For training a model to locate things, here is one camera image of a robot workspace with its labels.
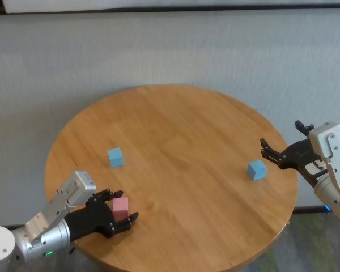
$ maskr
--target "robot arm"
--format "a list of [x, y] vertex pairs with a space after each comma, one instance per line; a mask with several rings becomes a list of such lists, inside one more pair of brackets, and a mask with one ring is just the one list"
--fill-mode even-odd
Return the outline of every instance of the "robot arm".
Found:
[[261, 139], [262, 156], [280, 169], [293, 168], [314, 188], [315, 194], [340, 220], [340, 125], [327, 122], [314, 128], [295, 123], [307, 139], [287, 147], [282, 153]]
[[[0, 227], [0, 272], [15, 271], [34, 258], [44, 258], [71, 241], [99, 232], [106, 238], [129, 230], [138, 213], [116, 222], [106, 201], [121, 197], [123, 191], [109, 189], [93, 194], [96, 186], [86, 172], [75, 171], [47, 207], [24, 227], [9, 231]], [[70, 209], [85, 207], [69, 213]]]

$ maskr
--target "white wall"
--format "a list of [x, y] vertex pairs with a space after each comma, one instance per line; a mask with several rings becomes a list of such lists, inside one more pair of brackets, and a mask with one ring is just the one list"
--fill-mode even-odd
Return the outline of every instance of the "white wall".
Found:
[[[157, 83], [232, 95], [298, 141], [297, 118], [340, 122], [340, 10], [0, 16], [0, 224], [45, 204], [46, 155], [69, 119]], [[302, 181], [297, 204], [318, 203]]]

